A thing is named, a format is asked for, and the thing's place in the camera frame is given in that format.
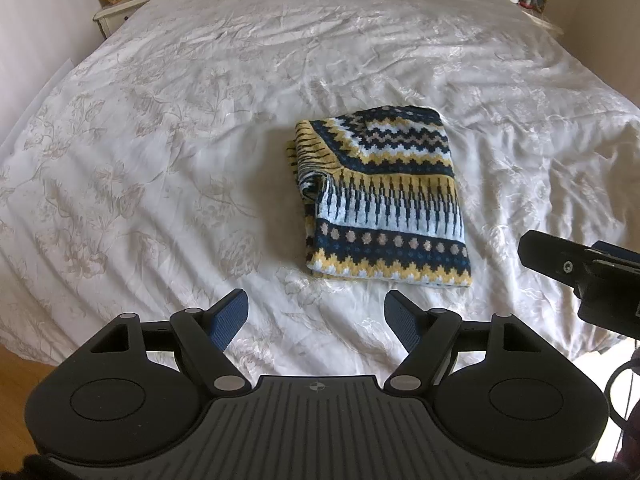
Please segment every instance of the fair isle pattern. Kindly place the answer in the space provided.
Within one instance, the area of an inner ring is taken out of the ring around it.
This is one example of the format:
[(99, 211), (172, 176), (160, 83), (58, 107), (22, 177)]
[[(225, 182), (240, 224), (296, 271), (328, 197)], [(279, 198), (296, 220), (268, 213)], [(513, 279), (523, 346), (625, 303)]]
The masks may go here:
[(471, 284), (449, 139), (437, 112), (385, 106), (300, 121), (287, 156), (305, 205), (312, 271)]

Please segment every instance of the white duvet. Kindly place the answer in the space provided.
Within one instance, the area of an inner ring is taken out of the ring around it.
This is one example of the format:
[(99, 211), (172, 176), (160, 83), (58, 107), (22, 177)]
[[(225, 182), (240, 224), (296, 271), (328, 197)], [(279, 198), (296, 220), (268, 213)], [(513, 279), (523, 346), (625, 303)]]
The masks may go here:
[[(436, 108), (474, 284), (312, 278), (284, 143), (296, 121)], [(56, 363), (122, 312), (250, 298), (228, 354), (259, 375), (376, 374), (398, 288), (515, 313), (569, 357), (614, 335), (524, 269), (529, 229), (640, 249), (640, 110), (506, 0), (152, 0), (47, 98), (0, 170), (0, 341)]]

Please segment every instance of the bed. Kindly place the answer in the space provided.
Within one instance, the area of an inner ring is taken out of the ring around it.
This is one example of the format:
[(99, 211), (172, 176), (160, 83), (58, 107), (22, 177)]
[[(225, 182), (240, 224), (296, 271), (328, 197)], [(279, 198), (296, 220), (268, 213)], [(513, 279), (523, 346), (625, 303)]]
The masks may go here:
[[(474, 284), (304, 269), (284, 145), (296, 121), (433, 107)], [(640, 110), (506, 0), (152, 0), (44, 101), (0, 168), (0, 342), (55, 364), (122, 312), (250, 299), (228, 355), (261, 374), (375, 374), (404, 350), (397, 288), (465, 319), (516, 314), (570, 358), (615, 334), (520, 266), (529, 229), (640, 249)], [(171, 357), (156, 355), (171, 364)]]

